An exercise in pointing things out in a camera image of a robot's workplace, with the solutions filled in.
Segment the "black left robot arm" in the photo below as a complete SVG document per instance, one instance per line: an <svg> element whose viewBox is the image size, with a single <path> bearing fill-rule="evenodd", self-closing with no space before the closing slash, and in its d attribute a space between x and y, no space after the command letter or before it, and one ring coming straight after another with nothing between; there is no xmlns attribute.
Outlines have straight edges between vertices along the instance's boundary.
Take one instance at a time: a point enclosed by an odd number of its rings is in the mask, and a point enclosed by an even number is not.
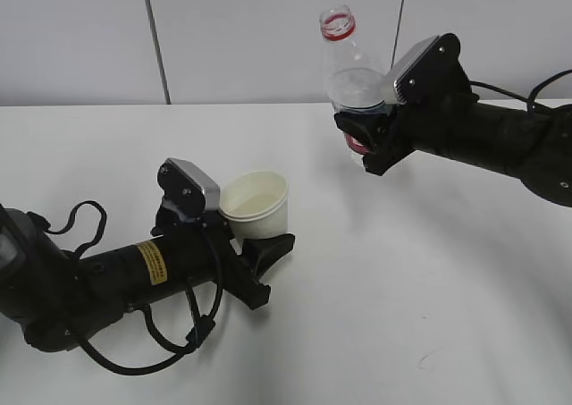
<svg viewBox="0 0 572 405"><path fill-rule="evenodd" d="M50 239L35 213L1 210L1 312L21 326L30 346L72 350L132 311L203 283L214 283L248 308L264 306L270 287L261 276L294 248L291 233L231 245L230 226L216 212L188 223L160 209L150 240L85 256Z"/></svg>

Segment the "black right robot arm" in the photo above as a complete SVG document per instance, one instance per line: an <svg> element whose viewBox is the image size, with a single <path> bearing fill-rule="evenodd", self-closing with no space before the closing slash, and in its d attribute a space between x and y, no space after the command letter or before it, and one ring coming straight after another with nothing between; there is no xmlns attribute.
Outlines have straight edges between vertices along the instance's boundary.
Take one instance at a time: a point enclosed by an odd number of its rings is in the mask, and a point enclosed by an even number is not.
<svg viewBox="0 0 572 405"><path fill-rule="evenodd" d="M515 178L536 196L571 204L571 109L542 113L479 102L468 86L436 90L390 114L337 113L337 127L366 149L365 170L383 175L415 151Z"/></svg>

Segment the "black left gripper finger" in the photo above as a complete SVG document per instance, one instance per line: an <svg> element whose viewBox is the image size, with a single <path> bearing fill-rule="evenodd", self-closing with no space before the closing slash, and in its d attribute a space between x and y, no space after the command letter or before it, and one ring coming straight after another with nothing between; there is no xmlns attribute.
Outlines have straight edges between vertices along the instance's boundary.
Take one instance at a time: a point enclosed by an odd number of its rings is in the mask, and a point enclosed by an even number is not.
<svg viewBox="0 0 572 405"><path fill-rule="evenodd" d="M292 252L295 235L284 233L268 239L243 241L243 258L250 272L260 279L274 264Z"/></svg>

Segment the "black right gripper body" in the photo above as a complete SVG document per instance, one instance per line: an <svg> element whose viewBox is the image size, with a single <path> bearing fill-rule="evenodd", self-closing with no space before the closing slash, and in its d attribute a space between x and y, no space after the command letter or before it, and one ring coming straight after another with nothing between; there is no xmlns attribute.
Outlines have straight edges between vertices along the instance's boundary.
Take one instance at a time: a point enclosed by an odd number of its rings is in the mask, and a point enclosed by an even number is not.
<svg viewBox="0 0 572 405"><path fill-rule="evenodd" d="M446 157L448 133L457 110L474 101L469 82L453 80L423 101L399 108L389 134L382 138L382 147L364 156L366 171L383 175L416 151Z"/></svg>

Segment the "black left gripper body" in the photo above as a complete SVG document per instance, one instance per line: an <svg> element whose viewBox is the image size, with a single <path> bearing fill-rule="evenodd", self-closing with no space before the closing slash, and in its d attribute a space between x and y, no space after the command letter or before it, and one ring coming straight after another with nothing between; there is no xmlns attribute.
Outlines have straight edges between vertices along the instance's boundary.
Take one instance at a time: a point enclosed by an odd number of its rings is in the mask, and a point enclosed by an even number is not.
<svg viewBox="0 0 572 405"><path fill-rule="evenodd" d="M183 223L159 207L151 234L160 238L164 258L179 264L193 285L213 281L251 309L268 303L271 288L248 269L243 244L240 253L235 251L234 235L220 212Z"/></svg>

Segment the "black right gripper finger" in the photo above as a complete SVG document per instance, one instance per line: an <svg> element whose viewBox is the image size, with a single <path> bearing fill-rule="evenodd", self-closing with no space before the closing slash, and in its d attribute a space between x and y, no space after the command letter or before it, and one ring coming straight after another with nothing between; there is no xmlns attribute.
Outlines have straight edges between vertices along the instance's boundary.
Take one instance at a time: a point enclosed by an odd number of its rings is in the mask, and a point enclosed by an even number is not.
<svg viewBox="0 0 572 405"><path fill-rule="evenodd" d="M350 150L367 155L381 148L383 140L394 122L396 114L358 114L340 111L334 114L337 128L342 131Z"/></svg>

